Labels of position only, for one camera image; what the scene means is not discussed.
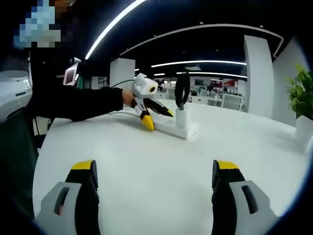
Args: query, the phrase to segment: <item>office desk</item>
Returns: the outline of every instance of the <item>office desk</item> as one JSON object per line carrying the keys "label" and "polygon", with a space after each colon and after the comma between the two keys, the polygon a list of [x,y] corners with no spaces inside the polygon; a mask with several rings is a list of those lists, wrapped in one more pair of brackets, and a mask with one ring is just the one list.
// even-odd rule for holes
{"label": "office desk", "polygon": [[[163,100],[175,113],[175,102]],[[212,163],[232,161],[282,215],[301,187],[309,159],[295,128],[263,117],[189,103],[200,124],[195,140],[149,132],[123,113],[73,123],[56,119],[33,183],[35,215],[43,197],[80,161],[97,161],[99,225],[104,235],[209,235]]]}

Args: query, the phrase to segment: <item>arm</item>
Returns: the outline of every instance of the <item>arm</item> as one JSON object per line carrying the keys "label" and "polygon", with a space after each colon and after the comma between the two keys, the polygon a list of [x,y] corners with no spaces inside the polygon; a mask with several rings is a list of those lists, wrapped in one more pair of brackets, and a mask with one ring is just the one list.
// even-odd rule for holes
{"label": "arm", "polygon": [[33,117],[82,121],[123,109],[125,93],[119,88],[92,90],[72,86],[46,87],[34,91],[27,110]]}

